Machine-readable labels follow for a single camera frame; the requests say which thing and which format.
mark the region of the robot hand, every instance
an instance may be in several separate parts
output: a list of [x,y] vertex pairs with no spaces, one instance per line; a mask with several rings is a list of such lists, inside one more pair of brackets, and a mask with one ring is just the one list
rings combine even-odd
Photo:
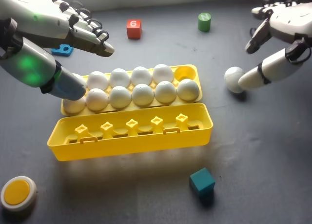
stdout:
[[42,93],[78,100],[85,85],[42,47],[61,44],[109,57],[109,34],[87,9],[62,0],[0,0],[0,66]]
[[[238,81],[244,90],[259,88],[288,77],[311,56],[312,0],[307,3],[300,3],[300,0],[273,1],[270,4],[269,0],[264,0],[263,7],[252,10],[256,18],[265,20],[255,30],[245,50],[252,54],[271,37],[291,45],[265,58],[257,67],[244,74]],[[297,60],[307,49],[309,54]]]

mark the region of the blue block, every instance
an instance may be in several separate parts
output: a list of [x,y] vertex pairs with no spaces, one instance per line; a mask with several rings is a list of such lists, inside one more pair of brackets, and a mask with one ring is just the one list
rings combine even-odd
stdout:
[[72,54],[74,48],[67,45],[67,44],[61,44],[59,46],[59,49],[51,49],[53,55],[59,55],[59,56],[64,56],[68,57]]
[[215,180],[206,168],[190,176],[190,183],[198,196],[204,196],[214,189]]

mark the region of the red block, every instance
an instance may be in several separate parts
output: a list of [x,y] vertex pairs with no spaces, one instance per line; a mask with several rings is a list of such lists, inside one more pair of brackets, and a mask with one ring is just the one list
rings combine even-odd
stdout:
[[127,23],[127,35],[129,39],[138,40],[142,34],[142,23],[138,19],[130,19]]

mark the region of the yellow egg carton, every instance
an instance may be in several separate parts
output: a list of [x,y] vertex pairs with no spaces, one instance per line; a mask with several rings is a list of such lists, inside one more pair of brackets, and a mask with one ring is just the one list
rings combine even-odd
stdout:
[[48,146],[59,161],[71,161],[205,145],[212,128],[202,103],[115,111],[59,120]]
[[[201,91],[201,87],[200,87],[200,82],[199,82],[199,76],[198,76],[198,72],[197,72],[197,68],[194,66],[194,65],[191,65],[191,64],[186,64],[186,65],[177,65],[177,66],[171,66],[170,67],[174,73],[174,77],[175,79],[172,81],[172,84],[177,88],[177,86],[179,85],[180,81],[182,81],[183,79],[191,79],[191,80],[194,80],[198,87],[199,87],[199,96],[197,97],[196,100],[194,101],[191,101],[191,102],[197,102],[199,100],[201,100],[203,94],[202,94],[202,91]],[[153,74],[153,70],[154,69],[148,69],[150,74]],[[131,77],[131,74],[132,74],[132,71],[127,71],[128,75]],[[110,78],[110,73],[107,73],[105,74],[106,78],[109,80]],[[86,76],[82,76],[85,81],[88,80],[88,75]],[[152,81],[152,83],[149,85],[153,91],[155,91],[155,88],[157,86],[157,84]],[[128,90],[130,91],[130,93],[132,94],[132,90],[134,88],[134,85],[133,84],[130,84],[128,86]],[[107,95],[110,94],[112,88],[111,86],[108,86],[107,89],[105,90],[105,93]],[[164,104],[164,103],[161,103],[159,101],[157,101],[155,98],[154,100],[146,107],[156,107],[156,106],[168,106],[168,105],[178,105],[178,104],[184,104],[184,103],[190,103],[188,101],[184,101],[182,99],[179,98],[179,96],[176,97],[176,99],[172,102],[172,103],[169,103],[169,104]],[[77,114],[74,114],[74,115],[91,115],[91,114],[96,114],[96,113],[103,113],[103,112],[112,112],[112,111],[118,111],[118,110],[134,110],[134,109],[142,109],[142,107],[140,106],[137,106],[133,101],[131,101],[131,103],[123,108],[123,109],[116,109],[114,107],[112,107],[110,104],[108,104],[104,109],[98,111],[98,112],[93,112],[91,110],[89,110],[87,108],[87,106],[85,106],[85,108],[77,113]],[[67,113],[64,108],[63,108],[63,100],[61,102],[61,107],[60,107],[60,111],[63,115],[65,116],[70,116],[72,114],[69,114]]]

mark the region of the white egg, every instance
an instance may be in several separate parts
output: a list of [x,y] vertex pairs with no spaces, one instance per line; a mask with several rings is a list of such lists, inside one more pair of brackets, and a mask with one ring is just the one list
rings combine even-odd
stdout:
[[152,82],[152,75],[148,69],[139,66],[132,71],[131,82],[134,86],[138,84],[149,85]]
[[239,67],[231,67],[224,74],[227,88],[234,93],[241,93],[244,90],[238,85],[238,80],[244,75],[244,71]]
[[176,99],[175,86],[169,81],[161,81],[155,88],[155,98],[161,103],[170,103]]
[[160,83],[161,81],[172,82],[174,78],[174,73],[169,66],[165,64],[158,64],[155,66],[153,70],[153,79],[156,83]]
[[109,100],[107,94],[98,88],[90,90],[86,97],[87,107],[91,111],[100,111],[104,109],[108,103]]
[[127,88],[130,85],[130,77],[125,70],[114,69],[111,72],[111,76],[109,78],[109,83],[110,83],[111,87],[123,86],[123,87]]
[[193,101],[199,96],[199,87],[191,79],[182,80],[177,86],[177,96],[185,101]]
[[83,77],[82,77],[81,75],[79,75],[79,74],[74,74],[74,73],[73,73],[73,75],[74,75],[76,78],[78,78],[78,79],[83,83],[84,86],[87,86],[87,82],[83,79]]
[[139,84],[133,88],[132,100],[139,106],[146,106],[154,99],[154,93],[150,86],[146,84]]
[[108,80],[105,74],[99,71],[92,72],[88,77],[87,87],[89,90],[98,88],[105,91],[108,87]]
[[69,114],[81,112],[86,106],[86,98],[82,97],[77,101],[63,99],[63,108]]
[[115,86],[109,94],[111,106],[114,108],[124,108],[131,102],[130,92],[123,86]]

